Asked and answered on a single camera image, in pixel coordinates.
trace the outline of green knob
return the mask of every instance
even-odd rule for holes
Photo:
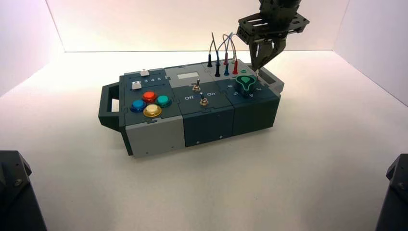
[[[235,89],[244,97],[254,91],[256,78],[254,76],[238,76],[235,78]]]

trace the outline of toggle switch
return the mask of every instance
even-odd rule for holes
[[[200,79],[197,79],[197,82],[195,83],[194,87],[192,88],[192,91],[194,92],[200,92],[201,88],[200,88]]]
[[[207,98],[204,98],[204,95],[203,95],[202,92],[200,93],[200,96],[201,96],[200,104],[201,104],[202,106],[207,106],[207,105],[208,105],[208,99],[207,99]]]

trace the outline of gray panel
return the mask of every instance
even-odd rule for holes
[[[219,74],[221,75],[220,77],[215,77],[216,74],[216,61],[213,61],[213,67],[207,67],[208,63],[201,63],[203,65],[203,68],[209,73],[209,75],[213,78],[214,81],[219,81],[219,80],[225,80],[225,79],[232,79],[237,76],[242,76],[242,75],[253,75],[256,76],[255,72],[248,67],[248,65],[244,64],[241,60],[238,60],[238,74],[233,75],[232,72],[234,71],[234,63],[232,63],[232,59],[229,60],[229,67],[228,67],[228,72],[229,76],[225,76],[225,65],[224,65],[224,60],[220,60],[219,63],[221,66],[219,67]]]
[[[266,77],[271,78],[274,82],[271,84],[268,84],[264,79],[264,75],[266,75]],[[282,80],[278,79],[278,77],[276,77],[276,75],[272,74],[270,71],[268,71],[266,68],[262,67],[259,71],[259,76],[261,78],[259,78],[259,81],[261,83],[264,83],[266,85],[269,85],[271,90],[274,90],[276,92],[278,92],[279,94],[282,93],[283,91],[283,86],[285,85],[284,82],[282,82]]]
[[[213,79],[210,77],[208,72],[203,68],[201,64],[192,64],[187,66],[178,66],[172,68],[166,68],[166,76],[170,77],[170,85],[172,88],[184,87],[184,86],[193,86],[196,83],[197,79],[200,79],[200,83],[212,82]],[[179,79],[177,75],[186,74],[191,72],[197,72],[199,77],[191,77]]]
[[[135,157],[185,148],[182,116],[153,120],[157,122],[126,126],[126,133]]]

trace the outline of screw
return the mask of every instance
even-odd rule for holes
[[[17,180],[14,182],[14,187],[18,187],[18,186],[20,186],[22,183],[23,183],[23,180],[22,180],[22,179],[17,179]]]
[[[402,182],[398,183],[398,187],[399,187],[400,189],[404,190],[404,191],[407,189],[406,186],[405,186],[405,184],[402,183]]]

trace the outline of red button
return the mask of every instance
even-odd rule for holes
[[[152,91],[148,91],[143,94],[142,98],[146,103],[153,103],[156,100],[157,95]]]

